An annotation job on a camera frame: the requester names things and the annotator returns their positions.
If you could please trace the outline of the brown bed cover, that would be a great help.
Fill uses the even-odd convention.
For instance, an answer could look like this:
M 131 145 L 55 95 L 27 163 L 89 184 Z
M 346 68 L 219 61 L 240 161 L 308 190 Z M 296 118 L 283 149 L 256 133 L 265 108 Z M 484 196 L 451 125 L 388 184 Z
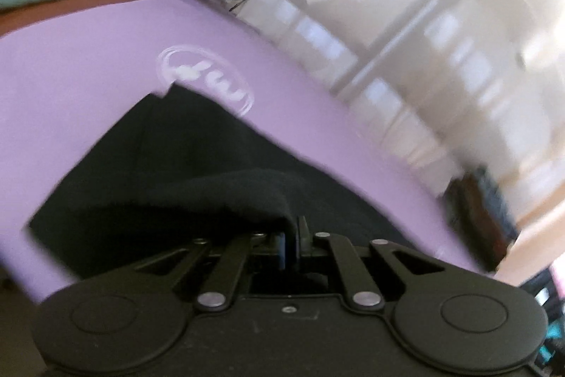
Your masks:
M 107 5 L 124 4 L 138 0 L 52 0 L 1 12 L 0 34 L 13 31 L 59 16 Z

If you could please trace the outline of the purple bed sheet with logo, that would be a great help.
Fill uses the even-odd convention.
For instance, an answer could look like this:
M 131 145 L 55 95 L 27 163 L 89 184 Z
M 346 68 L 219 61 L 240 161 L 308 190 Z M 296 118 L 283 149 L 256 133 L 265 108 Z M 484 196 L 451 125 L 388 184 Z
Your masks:
M 477 271 L 438 200 L 372 148 L 345 107 L 289 57 L 207 0 L 138 0 L 1 38 L 1 262 L 34 301 L 73 277 L 25 225 L 55 184 L 138 100 L 179 83 L 324 169 L 425 253 Z

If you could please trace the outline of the black pants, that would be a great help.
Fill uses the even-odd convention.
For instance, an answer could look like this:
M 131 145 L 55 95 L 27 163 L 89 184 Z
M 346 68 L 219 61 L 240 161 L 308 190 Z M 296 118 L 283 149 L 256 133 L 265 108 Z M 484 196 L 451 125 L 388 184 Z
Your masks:
M 88 278 L 196 239 L 311 231 L 405 244 L 379 210 L 180 86 L 131 108 L 31 218 L 35 240 Z

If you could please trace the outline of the cream sheer curtain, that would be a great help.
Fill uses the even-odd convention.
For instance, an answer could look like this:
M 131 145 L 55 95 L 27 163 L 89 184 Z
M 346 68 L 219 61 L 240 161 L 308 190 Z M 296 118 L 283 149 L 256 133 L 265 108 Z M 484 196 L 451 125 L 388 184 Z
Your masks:
M 564 198 L 564 0 L 249 0 L 293 57 L 437 194 L 484 165 L 520 227 Z

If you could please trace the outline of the black side cabinet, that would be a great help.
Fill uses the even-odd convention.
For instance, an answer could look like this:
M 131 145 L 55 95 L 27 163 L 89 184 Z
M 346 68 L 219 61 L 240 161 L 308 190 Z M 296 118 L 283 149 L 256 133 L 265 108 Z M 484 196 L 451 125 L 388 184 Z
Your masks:
M 449 226 L 482 269 L 494 273 L 520 231 L 487 167 L 467 169 L 452 179 L 441 201 Z

